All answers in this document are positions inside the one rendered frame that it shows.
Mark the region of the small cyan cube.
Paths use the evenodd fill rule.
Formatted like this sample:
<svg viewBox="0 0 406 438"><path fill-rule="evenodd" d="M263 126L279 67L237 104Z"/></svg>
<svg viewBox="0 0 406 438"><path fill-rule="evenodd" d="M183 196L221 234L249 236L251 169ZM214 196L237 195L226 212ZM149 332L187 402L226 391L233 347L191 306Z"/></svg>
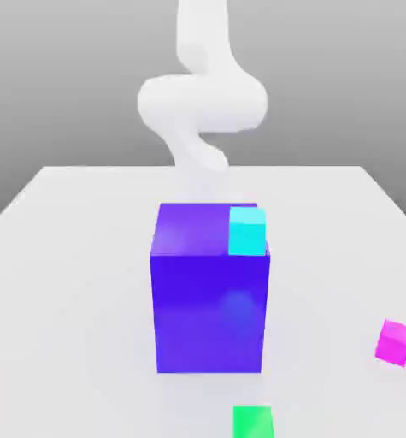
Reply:
<svg viewBox="0 0 406 438"><path fill-rule="evenodd" d="M229 213L228 254L266 254L266 213L257 206L232 206Z"/></svg>

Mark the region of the small green cube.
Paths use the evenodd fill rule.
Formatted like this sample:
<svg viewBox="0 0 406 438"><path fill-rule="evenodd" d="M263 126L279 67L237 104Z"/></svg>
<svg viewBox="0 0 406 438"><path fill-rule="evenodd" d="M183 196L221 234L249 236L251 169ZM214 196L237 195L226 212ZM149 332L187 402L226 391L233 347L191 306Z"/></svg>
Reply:
<svg viewBox="0 0 406 438"><path fill-rule="evenodd" d="M232 438L275 438L270 406L233 407Z"/></svg>

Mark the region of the small magenta cube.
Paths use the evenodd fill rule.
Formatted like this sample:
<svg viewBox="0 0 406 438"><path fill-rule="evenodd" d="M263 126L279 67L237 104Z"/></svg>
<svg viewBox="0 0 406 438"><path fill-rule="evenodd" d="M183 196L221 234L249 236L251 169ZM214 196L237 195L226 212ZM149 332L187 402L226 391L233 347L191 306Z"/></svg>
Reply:
<svg viewBox="0 0 406 438"><path fill-rule="evenodd" d="M389 364L404 368L406 366L406 325L386 319L380 331L374 355Z"/></svg>

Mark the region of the large purple box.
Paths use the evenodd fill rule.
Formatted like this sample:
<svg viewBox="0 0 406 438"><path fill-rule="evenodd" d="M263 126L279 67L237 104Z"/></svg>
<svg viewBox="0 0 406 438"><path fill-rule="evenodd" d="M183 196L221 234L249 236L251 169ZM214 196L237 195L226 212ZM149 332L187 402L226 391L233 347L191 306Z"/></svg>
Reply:
<svg viewBox="0 0 406 438"><path fill-rule="evenodd" d="M270 250L228 254L232 206L162 203L150 250L160 373L258 373Z"/></svg>

